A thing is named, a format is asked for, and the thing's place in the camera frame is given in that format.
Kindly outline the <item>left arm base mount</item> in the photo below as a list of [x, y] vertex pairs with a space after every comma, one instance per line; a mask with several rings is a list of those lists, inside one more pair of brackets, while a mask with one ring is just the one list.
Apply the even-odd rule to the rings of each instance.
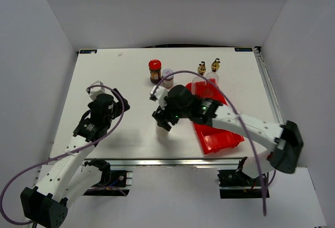
[[82, 171], [89, 167], [96, 167], [101, 173], [100, 181], [85, 191], [84, 196], [126, 197], [132, 185], [133, 171], [113, 168], [102, 159], [85, 161]]

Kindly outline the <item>aluminium table frame rail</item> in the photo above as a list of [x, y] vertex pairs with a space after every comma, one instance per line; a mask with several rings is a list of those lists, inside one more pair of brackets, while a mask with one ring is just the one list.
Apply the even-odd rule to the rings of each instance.
[[90, 101], [85, 89], [95, 81], [116, 87], [128, 100], [130, 110], [88, 155], [88, 160], [105, 158], [114, 166], [219, 166], [266, 152], [262, 145], [244, 139], [236, 148], [205, 155], [189, 120], [180, 120], [165, 137], [156, 134], [152, 112], [157, 103], [149, 100], [153, 88], [149, 61], [160, 60], [163, 68], [174, 71], [175, 85], [186, 85], [194, 78], [197, 64], [204, 61], [210, 65], [216, 58], [221, 65], [218, 91], [231, 100], [240, 114], [267, 123], [283, 121], [265, 64], [256, 49], [253, 52], [222, 47], [98, 49], [96, 54], [77, 57], [51, 157], [65, 152]]

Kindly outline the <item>black logo sticker left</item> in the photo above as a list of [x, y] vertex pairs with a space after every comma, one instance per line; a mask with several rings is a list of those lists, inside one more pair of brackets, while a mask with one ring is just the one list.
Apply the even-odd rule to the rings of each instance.
[[81, 49], [79, 54], [96, 54], [97, 49]]

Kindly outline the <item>black logo sticker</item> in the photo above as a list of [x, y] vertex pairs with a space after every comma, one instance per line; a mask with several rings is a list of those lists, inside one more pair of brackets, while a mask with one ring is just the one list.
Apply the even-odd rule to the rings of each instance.
[[97, 49], [81, 49], [79, 54], [96, 54]]
[[235, 52], [253, 52], [253, 49], [250, 47], [235, 47]]

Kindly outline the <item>dark-sauce glass bottle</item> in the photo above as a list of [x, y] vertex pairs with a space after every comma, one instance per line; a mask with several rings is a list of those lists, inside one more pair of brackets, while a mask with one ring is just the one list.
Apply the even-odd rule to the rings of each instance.
[[198, 75], [194, 77], [191, 84], [191, 92], [193, 95], [200, 94], [200, 90], [207, 84], [206, 80], [203, 79], [206, 73], [206, 67], [204, 61], [200, 62], [197, 68], [197, 73]]

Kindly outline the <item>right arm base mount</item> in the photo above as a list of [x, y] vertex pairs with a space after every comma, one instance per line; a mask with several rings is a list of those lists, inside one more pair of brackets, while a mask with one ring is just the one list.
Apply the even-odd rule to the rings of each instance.
[[269, 182], [269, 174], [255, 179], [242, 173], [242, 166], [247, 157], [239, 161], [236, 170], [218, 170], [219, 192], [221, 199], [258, 199], [262, 198], [261, 179], [265, 185]]

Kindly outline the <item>black logo sticker right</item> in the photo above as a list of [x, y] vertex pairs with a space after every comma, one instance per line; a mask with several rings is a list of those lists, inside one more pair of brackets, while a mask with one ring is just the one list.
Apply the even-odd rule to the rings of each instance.
[[235, 52], [253, 52], [253, 49], [250, 47], [235, 47]]

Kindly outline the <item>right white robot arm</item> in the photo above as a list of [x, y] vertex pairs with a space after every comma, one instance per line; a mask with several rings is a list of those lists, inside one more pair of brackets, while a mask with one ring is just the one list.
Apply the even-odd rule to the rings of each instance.
[[267, 123], [245, 114], [237, 115], [229, 106], [193, 95], [183, 85], [170, 90], [155, 86], [150, 92], [150, 100], [158, 102], [152, 116], [166, 131], [186, 118], [198, 125], [241, 135], [265, 147], [266, 152], [248, 157], [236, 172], [237, 181], [244, 186], [253, 182], [260, 172], [277, 170], [293, 174], [296, 170], [304, 142], [295, 122]]

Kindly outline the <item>red plastic divided tray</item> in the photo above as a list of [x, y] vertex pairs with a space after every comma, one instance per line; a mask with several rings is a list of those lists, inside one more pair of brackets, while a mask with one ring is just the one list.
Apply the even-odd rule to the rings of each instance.
[[[196, 94], [201, 97], [209, 97], [227, 105], [224, 96], [209, 83], [206, 85], [204, 85], [203, 82], [197, 84]], [[196, 123], [193, 123], [193, 126], [205, 155], [217, 153], [226, 148], [235, 148], [244, 141], [244, 138], [241, 135], [230, 131]]]

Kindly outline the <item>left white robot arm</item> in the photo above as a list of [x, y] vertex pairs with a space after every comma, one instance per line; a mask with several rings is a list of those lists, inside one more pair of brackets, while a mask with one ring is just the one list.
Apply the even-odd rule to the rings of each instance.
[[72, 203], [93, 186], [105, 189], [111, 185], [110, 164], [101, 159], [86, 162], [97, 144], [115, 129], [112, 121], [122, 119], [129, 103], [117, 89], [105, 93], [103, 85], [87, 89], [92, 101], [64, 152], [50, 171], [32, 189], [21, 195], [25, 217], [43, 227], [60, 227]]

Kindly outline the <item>silver-lid white shaker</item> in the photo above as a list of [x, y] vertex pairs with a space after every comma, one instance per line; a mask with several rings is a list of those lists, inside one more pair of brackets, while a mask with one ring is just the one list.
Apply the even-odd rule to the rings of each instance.
[[165, 137], [169, 134], [169, 132], [163, 127], [156, 126], [155, 132], [159, 137]]

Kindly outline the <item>red-lid sauce jar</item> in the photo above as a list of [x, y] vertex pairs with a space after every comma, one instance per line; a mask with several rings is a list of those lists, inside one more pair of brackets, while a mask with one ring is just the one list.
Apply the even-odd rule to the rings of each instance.
[[150, 71], [150, 81], [153, 84], [157, 84], [162, 79], [161, 68], [162, 63], [158, 59], [152, 59], [148, 63], [149, 71]]

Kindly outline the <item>clear glass bottle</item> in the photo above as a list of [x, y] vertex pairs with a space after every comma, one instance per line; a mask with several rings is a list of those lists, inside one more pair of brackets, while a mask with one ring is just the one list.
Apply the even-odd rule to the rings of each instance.
[[[213, 83], [214, 85], [217, 85], [219, 82], [219, 76], [217, 74], [217, 71], [220, 67], [220, 59], [216, 58], [214, 60], [214, 62], [211, 64], [211, 71], [206, 74], [205, 78], [207, 78], [211, 83]], [[203, 92], [203, 96], [204, 97], [212, 97], [213, 96], [213, 86], [212, 84], [207, 82], [205, 85], [205, 90]]]

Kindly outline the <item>white-lid chili jar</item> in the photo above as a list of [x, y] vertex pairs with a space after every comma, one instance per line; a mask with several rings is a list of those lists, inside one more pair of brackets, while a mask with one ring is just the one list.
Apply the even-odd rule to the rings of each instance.
[[167, 89], [172, 88], [174, 85], [174, 75], [169, 76], [172, 72], [171, 69], [164, 69], [162, 72], [162, 78], [164, 79], [162, 84]]

